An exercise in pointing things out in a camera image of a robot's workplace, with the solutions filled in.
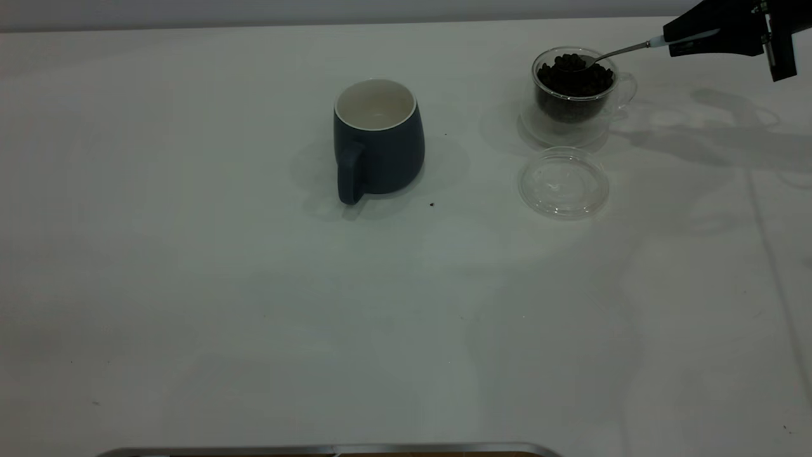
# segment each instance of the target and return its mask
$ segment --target spoon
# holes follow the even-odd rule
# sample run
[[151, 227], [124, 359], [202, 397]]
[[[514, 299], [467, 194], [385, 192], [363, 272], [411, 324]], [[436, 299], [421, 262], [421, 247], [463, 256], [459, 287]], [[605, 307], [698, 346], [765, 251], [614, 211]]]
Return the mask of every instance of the spoon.
[[612, 57], [613, 55], [626, 54], [627, 52], [632, 52], [633, 50], [640, 50], [640, 49], [645, 49], [645, 48], [659, 48], [660, 46], [675, 45], [677, 43], [684, 43], [686, 41], [693, 41], [693, 40], [699, 40], [699, 39], [702, 39], [702, 38], [713, 37], [716, 33], [719, 33], [719, 30], [721, 30], [721, 29], [717, 28], [716, 30], [709, 30], [707, 32], [697, 33], [696, 35], [691, 35], [690, 37], [683, 38], [681, 40], [676, 40], [676, 41], [665, 41], [665, 37], [663, 37], [663, 35], [660, 35], [659, 37], [651, 38], [650, 40], [644, 41], [644, 42], [642, 42], [642, 43], [640, 43], [638, 45], [629, 46], [628, 48], [623, 48], [621, 50], [616, 50], [616, 51], [610, 52], [609, 54], [604, 54], [604, 55], [602, 55], [600, 57], [597, 57], [597, 58], [589, 56], [589, 55], [581, 54], [578, 57], [580, 57], [581, 60], [583, 60], [584, 63], [585, 63], [585, 66], [583, 68], [578, 69], [578, 70], [563, 70], [563, 71], [568, 72], [568, 73], [583, 72], [584, 70], [588, 69], [589, 67], [592, 67], [593, 65], [595, 65], [595, 63], [598, 62], [599, 60], [604, 60], [605, 58]]

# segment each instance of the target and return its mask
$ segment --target white tabletop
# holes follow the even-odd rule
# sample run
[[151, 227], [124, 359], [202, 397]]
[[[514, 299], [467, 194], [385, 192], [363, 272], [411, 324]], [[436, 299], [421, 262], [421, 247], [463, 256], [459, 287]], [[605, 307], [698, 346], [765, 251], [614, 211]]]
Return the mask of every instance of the white tabletop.
[[[533, 58], [666, 18], [0, 35], [0, 446], [812, 449], [812, 35], [615, 60], [606, 208], [520, 200]], [[417, 95], [425, 168], [339, 203], [331, 106]]]

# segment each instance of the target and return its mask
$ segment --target mug handle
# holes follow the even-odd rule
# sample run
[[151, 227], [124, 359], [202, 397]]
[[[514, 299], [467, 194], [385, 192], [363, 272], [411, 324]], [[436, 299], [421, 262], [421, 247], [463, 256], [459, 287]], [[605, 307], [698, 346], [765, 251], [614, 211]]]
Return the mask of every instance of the mug handle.
[[358, 172], [358, 162], [364, 153], [364, 145], [350, 143], [339, 154], [339, 198], [341, 202], [354, 205], [364, 195], [364, 186]]
[[618, 75], [617, 88], [620, 90], [620, 95], [618, 97], [620, 104], [618, 104], [617, 108], [622, 110], [629, 105], [634, 96], [637, 94], [637, 79], [635, 79], [632, 73], [620, 73]]

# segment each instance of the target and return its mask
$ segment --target lid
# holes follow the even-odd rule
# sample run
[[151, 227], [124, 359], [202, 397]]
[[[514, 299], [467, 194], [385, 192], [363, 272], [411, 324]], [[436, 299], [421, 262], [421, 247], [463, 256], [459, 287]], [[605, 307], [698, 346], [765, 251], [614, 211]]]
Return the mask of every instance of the lid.
[[522, 168], [519, 193], [534, 210], [556, 219], [579, 219], [597, 212], [609, 195], [603, 167], [588, 152], [559, 146]]

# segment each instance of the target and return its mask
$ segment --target glass cup handle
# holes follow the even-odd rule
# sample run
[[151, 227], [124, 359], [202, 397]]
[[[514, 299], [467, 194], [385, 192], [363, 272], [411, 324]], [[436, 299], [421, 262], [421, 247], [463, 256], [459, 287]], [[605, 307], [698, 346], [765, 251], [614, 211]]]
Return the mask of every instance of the glass cup handle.
[[617, 108], [622, 110], [629, 105], [637, 94], [637, 79], [632, 73], [620, 73], [617, 88], [620, 90], [620, 96], [618, 97], [620, 104]]

